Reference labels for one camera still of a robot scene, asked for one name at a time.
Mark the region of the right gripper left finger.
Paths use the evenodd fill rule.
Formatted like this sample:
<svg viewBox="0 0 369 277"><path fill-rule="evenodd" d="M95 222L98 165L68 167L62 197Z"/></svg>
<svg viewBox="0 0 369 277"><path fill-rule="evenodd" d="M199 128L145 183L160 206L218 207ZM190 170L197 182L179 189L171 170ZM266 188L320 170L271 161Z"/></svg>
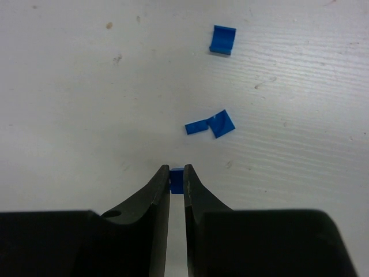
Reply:
<svg viewBox="0 0 369 277"><path fill-rule="evenodd" d="M163 276L170 170L99 215L1 213L2 276Z"/></svg>

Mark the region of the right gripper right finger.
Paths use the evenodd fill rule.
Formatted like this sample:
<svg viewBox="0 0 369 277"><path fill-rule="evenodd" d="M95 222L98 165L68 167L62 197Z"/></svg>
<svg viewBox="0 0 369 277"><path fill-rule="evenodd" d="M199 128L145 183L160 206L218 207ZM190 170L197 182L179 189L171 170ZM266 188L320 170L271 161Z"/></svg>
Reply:
<svg viewBox="0 0 369 277"><path fill-rule="evenodd" d="M336 224L316 209L233 210L184 167L190 276L356 276Z"/></svg>

